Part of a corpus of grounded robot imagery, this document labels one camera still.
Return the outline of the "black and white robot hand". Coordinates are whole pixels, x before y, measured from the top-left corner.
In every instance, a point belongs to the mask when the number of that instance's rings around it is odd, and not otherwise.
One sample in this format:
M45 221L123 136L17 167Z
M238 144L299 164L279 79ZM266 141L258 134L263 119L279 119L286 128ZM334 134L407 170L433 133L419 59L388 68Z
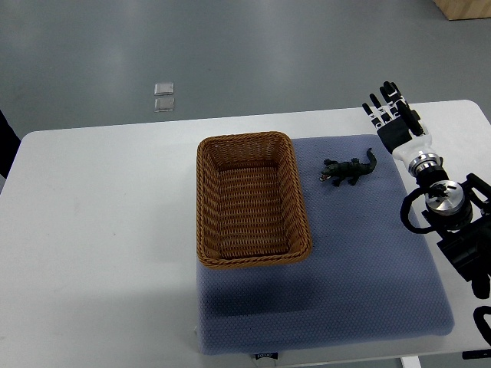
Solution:
M375 94L370 94L371 104L363 103L362 108L386 150L403 162L409 171L416 170L423 163L440 165L442 159L431 147L432 136L397 85L385 81L379 91L385 103L381 103Z

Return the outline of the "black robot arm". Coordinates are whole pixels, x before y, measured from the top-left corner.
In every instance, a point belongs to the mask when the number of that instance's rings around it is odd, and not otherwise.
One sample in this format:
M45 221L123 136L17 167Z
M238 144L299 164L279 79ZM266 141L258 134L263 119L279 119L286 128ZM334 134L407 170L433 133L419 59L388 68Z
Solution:
M449 179L443 160L435 153L420 153L408 166L417 188L400 208L400 219L415 234L436 232L437 247L456 272L471 284L480 300L490 298L490 184L470 173L464 182ZM409 211L423 196L426 228L413 225Z

